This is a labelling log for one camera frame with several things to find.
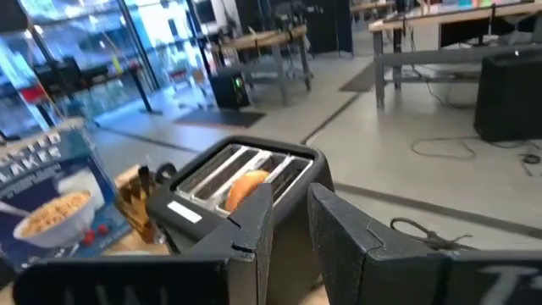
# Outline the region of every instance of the table leg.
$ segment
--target table leg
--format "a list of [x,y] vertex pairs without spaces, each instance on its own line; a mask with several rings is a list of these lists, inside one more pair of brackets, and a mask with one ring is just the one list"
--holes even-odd
[[[242,56],[243,56],[243,64],[250,64],[251,60],[250,60],[247,50],[242,52]],[[250,71],[247,71],[243,73],[243,75],[245,76],[245,82],[248,84],[248,86],[251,89],[254,89],[254,79],[252,78],[252,73]]]
[[286,74],[285,67],[282,63],[282,56],[280,55],[280,48],[278,45],[271,47],[273,51],[274,62],[277,66],[277,79],[279,80],[280,95],[282,96],[282,101],[285,106],[288,106],[290,103],[288,101],[288,89],[286,87]]
[[382,41],[382,32],[373,32],[373,51],[374,51],[374,90],[376,94],[376,107],[384,108],[384,63],[382,55],[384,54],[384,45]]
[[307,91],[311,91],[311,70],[308,67],[307,50],[305,48],[305,38],[302,36],[299,40],[299,53],[301,54],[301,64],[303,65],[303,78],[305,79],[305,86]]
[[[393,53],[401,53],[401,38],[402,30],[393,30]],[[401,77],[402,66],[393,66],[393,83],[396,89],[401,89],[401,82],[398,80]]]

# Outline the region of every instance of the toaster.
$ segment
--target toaster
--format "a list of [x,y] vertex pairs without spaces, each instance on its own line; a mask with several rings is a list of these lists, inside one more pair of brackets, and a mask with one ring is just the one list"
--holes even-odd
[[234,182],[252,170],[269,173],[274,237],[267,304],[298,304],[318,279],[309,231],[307,190],[317,182],[334,190],[329,165],[318,150],[249,136],[231,136],[198,155],[166,181],[147,203],[171,253],[189,252],[225,221]]

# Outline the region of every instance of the bagel half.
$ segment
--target bagel half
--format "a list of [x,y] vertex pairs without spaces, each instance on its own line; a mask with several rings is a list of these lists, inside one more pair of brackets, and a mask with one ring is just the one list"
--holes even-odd
[[239,177],[230,188],[225,209],[233,212],[245,197],[248,197],[256,190],[257,185],[263,183],[269,176],[265,170],[253,170]]

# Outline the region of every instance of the black pole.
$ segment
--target black pole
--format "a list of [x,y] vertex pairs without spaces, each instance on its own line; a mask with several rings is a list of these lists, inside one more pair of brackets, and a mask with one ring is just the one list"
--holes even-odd
[[43,106],[43,103],[37,104],[36,108],[37,108],[37,111],[40,112],[41,116],[43,117],[47,125],[49,127],[54,127],[53,119],[51,119],[51,116],[49,115],[49,112],[45,109],[45,107]]
[[200,21],[197,19],[196,8],[194,7],[192,0],[186,0],[186,6],[188,6],[188,12],[190,13],[192,24],[194,25],[194,29],[192,29],[194,31],[194,36],[197,37],[202,32],[202,25],[200,25]]
[[141,96],[141,99],[143,100],[143,104],[145,104],[145,109],[142,109],[142,112],[145,112],[147,114],[162,114],[161,111],[153,110],[151,107],[151,104],[149,103],[149,100],[147,98],[147,95],[145,94],[145,90],[143,90],[143,85],[141,84],[141,81],[139,79],[139,75],[137,75],[137,68],[130,67],[130,75],[132,75],[132,78],[134,79],[135,87],[137,88],[137,91],[139,92],[139,95]]

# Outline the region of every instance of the table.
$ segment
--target table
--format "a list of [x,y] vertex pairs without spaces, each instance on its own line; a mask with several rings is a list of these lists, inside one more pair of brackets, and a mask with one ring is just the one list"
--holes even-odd
[[[139,165],[135,165],[132,168],[126,170],[121,175],[118,175],[115,178],[115,185],[119,188],[125,185],[126,183],[128,183],[132,178],[137,176],[138,169],[139,169]],[[125,236],[120,241],[118,241],[116,244],[112,245],[106,252],[104,252],[104,255],[112,255],[112,254],[115,254],[116,252],[127,252],[127,251],[146,251],[155,255],[169,254],[169,250],[165,245],[147,244],[139,237],[139,235],[135,231],[132,231],[127,236]],[[11,298],[11,291],[12,291],[11,285],[3,288],[0,291],[0,304],[14,305],[14,302]],[[329,304],[328,298],[325,294],[325,289],[323,286],[319,287],[317,290],[307,295],[307,298],[302,303],[302,305],[328,305],[328,304]]]
[[[449,76],[423,77],[404,76],[402,65],[415,64],[463,64],[479,63],[482,58],[499,53],[513,51],[542,50],[542,3],[520,3],[516,1],[499,1],[495,10],[487,7],[463,7],[458,5],[434,4],[426,9],[416,8],[405,15],[394,14],[369,25],[373,33],[374,50],[374,79],[377,108],[384,108],[384,87],[394,83],[396,89],[401,89],[403,82],[476,82],[472,77],[458,78]],[[536,14],[533,41],[535,44],[507,45],[494,47],[475,47],[456,50],[401,52],[401,35],[404,27],[443,25],[461,21],[489,19],[514,14]],[[383,32],[393,31],[393,53],[384,53]],[[392,67],[392,79],[384,78],[384,67]]]
[[234,63],[230,66],[225,66],[220,60],[215,62],[217,64],[217,72],[241,72],[245,74],[247,82],[250,84],[254,80],[252,73],[257,72],[276,72],[277,78],[272,81],[278,81],[280,94],[285,106],[289,105],[288,96],[288,76],[285,71],[284,61],[280,54],[280,46],[294,42],[297,44],[301,55],[302,65],[302,79],[305,81],[305,86],[308,91],[311,91],[311,70],[309,69],[307,61],[307,50],[305,48],[305,34],[307,34],[307,26],[300,25],[292,28],[291,30],[278,31],[270,30],[264,32],[258,32],[254,35],[246,35],[240,38],[236,38],[231,42],[226,42],[220,45],[213,46],[213,51],[218,53],[220,57],[222,52],[231,51],[239,52],[244,50],[259,49],[261,47],[270,47],[273,55],[272,64],[249,64],[249,63]]
[[393,8],[394,5],[395,5],[395,1],[388,1],[388,2],[378,1],[378,2],[371,2],[371,3],[359,3],[359,4],[354,4],[350,6],[350,13],[351,14],[360,13],[360,12],[366,11],[368,9],[373,9],[373,8]]

